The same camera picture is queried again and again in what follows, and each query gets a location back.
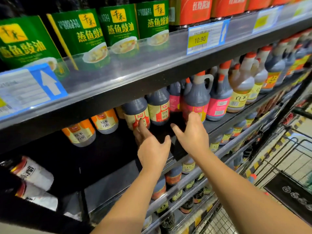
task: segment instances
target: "price tag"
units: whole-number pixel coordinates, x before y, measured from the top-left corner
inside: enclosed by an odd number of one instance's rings
[[[189,28],[186,54],[193,54],[225,43],[230,20]]]
[[[274,7],[267,10],[259,11],[257,20],[255,22],[254,29],[252,31],[253,34],[259,33],[261,31],[267,30],[275,25],[277,18],[279,16],[281,7]]]
[[[0,120],[67,96],[47,63],[0,73]]]

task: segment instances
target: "shelf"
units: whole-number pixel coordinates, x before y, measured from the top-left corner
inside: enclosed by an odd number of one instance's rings
[[[187,30],[170,33],[169,41],[157,50],[142,39],[138,41],[137,54],[129,58],[120,58],[109,50],[110,63],[101,70],[72,70],[62,80],[68,93],[64,98],[36,105],[2,120],[0,153],[302,31],[311,26],[312,20],[311,1],[305,3],[300,15],[295,15],[298,3],[264,10],[274,9],[277,16],[261,32],[254,30],[257,11],[228,19],[224,44],[192,55],[186,55]]]

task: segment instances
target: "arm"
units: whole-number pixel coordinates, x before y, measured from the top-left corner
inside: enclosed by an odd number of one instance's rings
[[[165,142],[160,144],[144,126],[142,120],[134,134],[139,145],[138,157],[143,168],[91,234],[141,233],[154,187],[168,159],[171,140],[170,136],[166,136]]]
[[[208,178],[221,204],[241,234],[312,233],[312,228],[266,196],[209,149],[209,137],[196,113],[189,114],[183,133],[172,124],[183,148]]]

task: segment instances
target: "yellow square logo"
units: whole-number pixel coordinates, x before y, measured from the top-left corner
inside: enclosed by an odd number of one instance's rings
[[[124,9],[111,10],[113,23],[120,23],[127,21],[126,12]]]
[[[28,40],[19,24],[1,25],[0,38],[4,43],[15,43]]]
[[[79,19],[84,29],[96,27],[96,20],[93,13],[80,14]]]
[[[165,3],[155,4],[153,6],[154,16],[162,16],[165,15]]]

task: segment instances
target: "left hand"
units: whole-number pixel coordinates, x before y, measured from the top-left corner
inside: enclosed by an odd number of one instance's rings
[[[169,156],[170,136],[167,135],[165,141],[162,144],[159,143],[156,137],[144,126],[142,119],[139,121],[138,127],[133,131],[133,134],[139,146],[138,158],[143,170],[160,176]]]

